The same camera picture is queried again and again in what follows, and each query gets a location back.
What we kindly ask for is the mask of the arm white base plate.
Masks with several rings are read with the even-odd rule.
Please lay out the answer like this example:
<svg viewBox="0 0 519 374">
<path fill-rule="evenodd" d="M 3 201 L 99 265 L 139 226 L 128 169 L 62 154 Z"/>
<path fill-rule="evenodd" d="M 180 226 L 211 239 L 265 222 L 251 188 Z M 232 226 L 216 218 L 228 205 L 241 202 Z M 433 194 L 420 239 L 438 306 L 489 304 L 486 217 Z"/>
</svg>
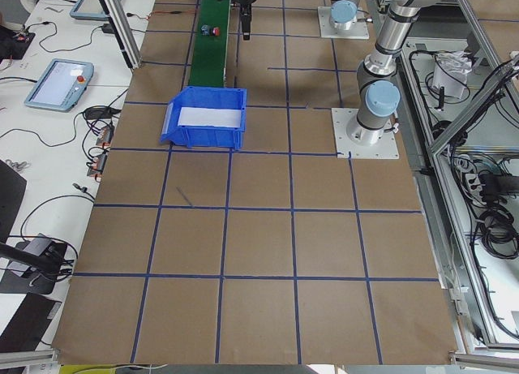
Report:
<svg viewBox="0 0 519 374">
<path fill-rule="evenodd" d="M 363 128 L 357 119 L 355 108 L 332 108 L 332 124 L 338 158 L 383 159 L 399 158 L 396 137 L 387 119 L 384 126 L 375 131 Z"/>
<path fill-rule="evenodd" d="M 320 36 L 323 38 L 368 40 L 370 38 L 366 21 L 361 21 L 361 12 L 348 22 L 338 22 L 332 18 L 330 6 L 317 8 L 320 26 Z"/>
</svg>

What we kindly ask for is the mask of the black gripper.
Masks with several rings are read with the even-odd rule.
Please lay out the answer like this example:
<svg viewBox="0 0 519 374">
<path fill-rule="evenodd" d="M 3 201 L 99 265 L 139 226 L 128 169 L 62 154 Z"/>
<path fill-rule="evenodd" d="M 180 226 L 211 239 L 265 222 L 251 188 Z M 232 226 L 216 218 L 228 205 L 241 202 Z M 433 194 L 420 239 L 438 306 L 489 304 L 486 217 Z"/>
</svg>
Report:
<svg viewBox="0 0 519 374">
<path fill-rule="evenodd" d="M 242 38 L 244 41 L 251 39 L 251 21 L 252 21 L 252 8 L 251 5 L 256 0 L 235 0 L 240 4 L 240 23 L 242 28 Z"/>
</svg>

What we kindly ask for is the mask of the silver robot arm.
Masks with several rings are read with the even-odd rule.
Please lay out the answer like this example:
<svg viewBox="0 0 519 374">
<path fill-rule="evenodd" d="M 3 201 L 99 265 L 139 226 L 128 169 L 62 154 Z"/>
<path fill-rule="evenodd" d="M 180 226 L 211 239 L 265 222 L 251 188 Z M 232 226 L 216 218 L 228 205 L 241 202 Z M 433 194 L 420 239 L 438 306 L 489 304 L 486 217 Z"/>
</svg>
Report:
<svg viewBox="0 0 519 374">
<path fill-rule="evenodd" d="M 351 0 L 339 0 L 330 7 L 330 26 L 338 31 L 348 31 L 357 22 L 358 4 Z"/>
<path fill-rule="evenodd" d="M 389 1 L 391 5 L 375 47 L 358 67 L 361 105 L 346 127 L 350 140 L 362 146 L 372 146 L 379 142 L 386 122 L 399 105 L 400 92 L 389 79 L 396 72 L 396 56 L 401 52 L 419 11 L 441 0 Z"/>
</svg>

